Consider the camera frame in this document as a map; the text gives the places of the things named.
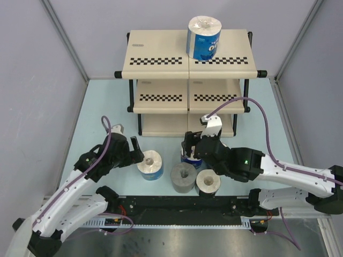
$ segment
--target white tabletop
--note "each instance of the white tabletop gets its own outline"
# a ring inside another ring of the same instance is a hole
[[[249,96],[258,101],[266,111],[270,121],[271,147],[275,156],[285,162],[292,162],[292,155],[269,80],[250,80]],[[170,181],[171,169],[180,162],[183,138],[140,137],[137,115],[126,111],[128,105],[129,83],[127,80],[91,80],[89,82],[61,183],[66,180],[81,154],[89,151],[95,145],[103,143],[106,134],[100,118],[102,115],[106,115],[112,125],[121,123],[124,126],[124,135],[128,139],[137,136],[142,151],[155,150],[162,156],[164,174],[158,180],[146,181],[140,175],[136,165],[114,169],[96,186],[85,191],[84,195],[93,194],[98,187],[103,185],[111,187],[119,195],[184,195],[175,192]],[[253,103],[250,103],[249,106],[251,107],[250,113],[238,115],[237,136],[222,138],[221,141],[229,147],[250,147],[267,153],[262,114]],[[221,176],[221,186],[217,195],[248,195],[253,188],[282,187],[287,186],[265,181],[240,183]],[[193,189],[186,195],[197,195],[197,193]]]

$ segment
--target blue label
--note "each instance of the blue label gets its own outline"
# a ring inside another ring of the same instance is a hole
[[[193,58],[197,60],[209,60],[215,55],[218,46],[220,32],[214,36],[195,36]]]

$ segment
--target black and white checkered strip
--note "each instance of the black and white checkered strip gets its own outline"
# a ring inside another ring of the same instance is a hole
[[[149,95],[141,94],[140,101],[162,101],[162,102],[182,102],[182,95]]]
[[[226,102],[228,100],[232,100],[237,97],[236,94],[234,95],[198,95],[194,94],[194,101],[201,101],[201,102]]]
[[[195,61],[195,64],[249,64],[247,57],[214,57],[207,61]]]
[[[182,57],[131,58],[130,65],[182,64]]]

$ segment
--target shelf tier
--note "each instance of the shelf tier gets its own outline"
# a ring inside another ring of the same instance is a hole
[[[223,29],[217,53],[201,62],[186,53],[187,30],[131,31],[123,79],[250,79],[257,77],[248,32]]]
[[[241,97],[238,79],[212,79],[189,81],[189,112],[209,114],[228,100]],[[243,101],[233,102],[222,108],[219,114],[244,113]]]
[[[133,112],[187,114],[187,80],[138,80]]]
[[[204,127],[200,124],[200,118],[204,114],[188,114],[188,131],[202,131]],[[232,127],[231,115],[230,114],[220,114],[218,115],[221,118],[223,124],[221,136],[224,138],[231,138],[234,136],[234,130]]]
[[[184,137],[187,128],[187,114],[144,114],[144,137]]]

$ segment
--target purple cable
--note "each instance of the purple cable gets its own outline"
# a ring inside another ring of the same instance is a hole
[[[102,214],[99,214],[99,215],[113,215],[112,213],[102,213]],[[126,231],[123,231],[123,232],[108,232],[108,231],[105,231],[105,230],[102,230],[102,229],[92,229],[92,230],[88,230],[88,231],[85,231],[77,236],[74,236],[74,237],[69,237],[66,241],[70,241],[70,240],[74,240],[74,239],[77,239],[77,238],[80,238],[82,236],[84,236],[85,234],[89,234],[89,233],[93,233],[93,232],[96,232],[96,231],[102,231],[102,232],[105,232],[107,234],[110,234],[110,235],[123,235],[123,234],[126,234],[126,233],[129,233],[132,229],[133,229],[133,226],[135,225],[133,223],[133,220],[125,215],[120,215],[120,214],[115,214],[115,216],[119,216],[121,218],[124,218],[126,220],[128,220],[130,223],[131,223],[131,226],[126,230]]]
[[[106,120],[107,122],[107,127],[105,126],[103,120]],[[107,133],[110,132],[110,128],[111,128],[111,122],[109,121],[109,119],[106,117],[106,116],[102,116],[101,117],[101,123],[102,125],[104,126],[105,130]],[[73,184],[75,184],[76,181],[78,181],[80,178],[83,178],[85,177],[100,161],[101,159],[103,158],[103,156],[105,155],[105,153],[107,152],[107,149],[109,147],[109,143],[111,141],[111,136],[109,135],[107,137],[107,142],[106,142],[106,145],[105,145],[105,148],[104,150],[102,151],[100,157],[85,171],[83,172],[82,174],[80,174],[78,177],[76,177],[73,181],[71,181],[69,184],[66,185],[65,188],[69,188],[70,186],[72,186]],[[40,220],[42,219],[42,217],[44,216],[44,214],[51,208],[51,206],[61,197],[61,195],[64,194],[64,190],[61,190],[56,196],[55,198],[50,202],[50,204],[45,208],[44,211],[42,211],[42,213],[35,219],[32,227],[34,227],[36,224],[37,224],[37,220]]]
[[[219,106],[218,108],[216,108],[214,111],[212,111],[209,115],[207,115],[207,118],[210,118],[212,115],[216,114],[220,109],[222,109],[223,107],[227,106],[228,104],[230,103],[233,103],[233,102],[236,102],[236,101],[239,101],[239,100],[248,100],[248,101],[251,101],[253,102],[255,105],[257,105],[257,107],[260,109],[260,111],[262,112],[262,115],[263,115],[263,118],[264,118],[264,124],[265,124],[265,127],[266,127],[266,141],[267,141],[267,149],[268,149],[268,153],[270,155],[270,158],[272,159],[272,161],[277,165],[279,166],[280,168],[282,169],[285,169],[285,166],[282,165],[280,162],[278,162],[278,160],[275,158],[275,156],[273,155],[272,153],[272,149],[271,149],[271,146],[270,146],[270,140],[269,140],[269,126],[268,126],[268,120],[267,120],[267,115],[265,113],[265,111],[263,110],[262,106],[254,99],[251,99],[249,97],[237,97],[237,98],[234,98],[230,101],[227,101],[225,103],[223,103],[221,106]],[[312,172],[309,172],[309,171],[305,171],[305,170],[300,170],[300,169],[296,169],[296,168],[292,168],[292,167],[286,167],[286,170],[289,170],[289,171],[294,171],[294,172],[297,172],[297,173],[301,173],[301,174],[305,174],[305,175],[309,175],[309,176],[313,176],[313,177],[317,177],[317,178],[320,178],[320,179],[327,179],[328,181],[330,182],[333,182],[335,184],[338,184],[340,186],[343,186],[343,182],[341,181],[338,181],[336,179],[333,179],[333,178],[327,178],[323,175],[320,175],[320,174],[316,174],[316,173],[312,173]]]
[[[276,235],[276,236],[279,236],[279,237],[282,237],[282,238],[285,238],[286,240],[288,240],[289,242],[291,242],[299,251],[301,251],[301,247],[300,245],[298,244],[298,242],[296,241],[296,239],[294,238],[292,232],[290,231],[289,229],[289,226],[288,226],[288,223],[284,217],[284,214],[282,212],[282,207],[280,207],[280,214],[281,214],[281,218],[282,218],[282,221],[284,222],[284,225],[290,235],[290,238],[288,238],[287,236],[285,236],[284,234],[280,233],[280,232],[273,232],[273,231],[266,231],[266,232],[261,232],[261,233],[256,233],[252,228],[251,228],[251,232],[254,234],[254,235]]]

